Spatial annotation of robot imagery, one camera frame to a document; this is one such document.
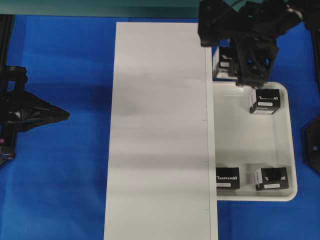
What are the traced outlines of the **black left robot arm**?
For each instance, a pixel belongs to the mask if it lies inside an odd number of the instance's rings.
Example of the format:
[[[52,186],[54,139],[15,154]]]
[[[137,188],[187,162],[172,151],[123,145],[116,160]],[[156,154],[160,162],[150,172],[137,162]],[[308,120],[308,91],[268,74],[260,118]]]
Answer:
[[[0,164],[16,158],[18,133],[68,120],[70,113],[25,90],[27,70],[7,65],[15,16],[0,16]]]

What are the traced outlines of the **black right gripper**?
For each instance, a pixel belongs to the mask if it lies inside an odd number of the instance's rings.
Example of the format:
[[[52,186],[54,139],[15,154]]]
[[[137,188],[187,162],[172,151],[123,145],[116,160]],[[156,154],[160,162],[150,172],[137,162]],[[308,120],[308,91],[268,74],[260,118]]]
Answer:
[[[240,10],[236,0],[228,4],[223,0],[202,0],[199,3],[198,29],[202,47],[217,46],[221,40],[235,39],[237,53],[237,85],[250,86],[249,45],[246,38],[260,40],[259,63],[261,83],[268,82],[277,58],[277,38],[302,21],[302,11],[290,1],[247,1]]]

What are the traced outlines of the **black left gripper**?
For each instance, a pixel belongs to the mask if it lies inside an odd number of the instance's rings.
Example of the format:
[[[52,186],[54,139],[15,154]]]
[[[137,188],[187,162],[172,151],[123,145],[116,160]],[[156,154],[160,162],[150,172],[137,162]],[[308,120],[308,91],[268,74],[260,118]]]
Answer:
[[[27,70],[20,66],[0,69],[0,124],[17,132],[68,120],[70,113],[25,90]]]

